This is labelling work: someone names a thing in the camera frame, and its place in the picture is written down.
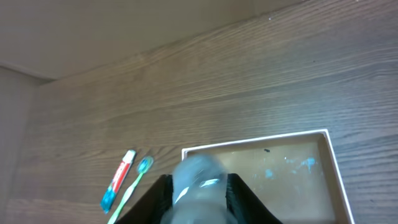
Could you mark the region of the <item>clear bottle with dark liquid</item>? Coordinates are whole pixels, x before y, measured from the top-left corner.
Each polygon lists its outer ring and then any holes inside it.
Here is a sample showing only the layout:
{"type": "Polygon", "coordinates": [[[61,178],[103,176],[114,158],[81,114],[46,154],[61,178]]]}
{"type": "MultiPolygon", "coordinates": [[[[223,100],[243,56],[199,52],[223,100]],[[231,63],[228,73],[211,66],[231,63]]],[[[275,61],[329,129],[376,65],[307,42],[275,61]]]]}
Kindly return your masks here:
{"type": "Polygon", "coordinates": [[[173,171],[172,208],[161,222],[168,224],[232,224],[238,221],[227,209],[228,175],[218,159],[196,154],[173,171]]]}

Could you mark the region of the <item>white cardboard box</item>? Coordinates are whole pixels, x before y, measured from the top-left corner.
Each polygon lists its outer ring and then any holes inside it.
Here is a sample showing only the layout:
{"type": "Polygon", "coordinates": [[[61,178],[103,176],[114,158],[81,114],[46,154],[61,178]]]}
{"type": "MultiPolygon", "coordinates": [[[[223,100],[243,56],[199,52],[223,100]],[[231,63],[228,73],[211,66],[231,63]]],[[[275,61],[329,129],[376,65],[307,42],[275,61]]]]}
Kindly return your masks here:
{"type": "Polygon", "coordinates": [[[354,223],[326,129],[182,149],[215,156],[283,223],[354,223]]]}

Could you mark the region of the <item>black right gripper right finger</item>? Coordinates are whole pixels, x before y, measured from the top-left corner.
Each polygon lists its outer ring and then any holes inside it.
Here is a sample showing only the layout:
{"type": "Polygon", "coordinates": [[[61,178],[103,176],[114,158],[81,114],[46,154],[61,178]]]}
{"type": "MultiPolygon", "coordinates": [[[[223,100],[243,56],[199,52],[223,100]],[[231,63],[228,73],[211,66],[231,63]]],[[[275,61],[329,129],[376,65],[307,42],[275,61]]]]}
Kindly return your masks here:
{"type": "Polygon", "coordinates": [[[228,174],[226,205],[241,224],[282,224],[238,174],[228,174]]]}

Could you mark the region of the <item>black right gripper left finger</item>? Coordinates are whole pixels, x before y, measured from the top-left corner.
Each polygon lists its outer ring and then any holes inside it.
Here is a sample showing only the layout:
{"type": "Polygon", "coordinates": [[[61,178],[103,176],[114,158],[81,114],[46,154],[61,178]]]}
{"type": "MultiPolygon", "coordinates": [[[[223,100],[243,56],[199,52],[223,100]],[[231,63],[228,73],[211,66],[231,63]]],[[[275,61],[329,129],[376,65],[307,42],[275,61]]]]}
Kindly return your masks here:
{"type": "Polygon", "coordinates": [[[161,175],[116,224],[159,224],[163,214],[172,208],[172,194],[172,175],[161,175]]]}

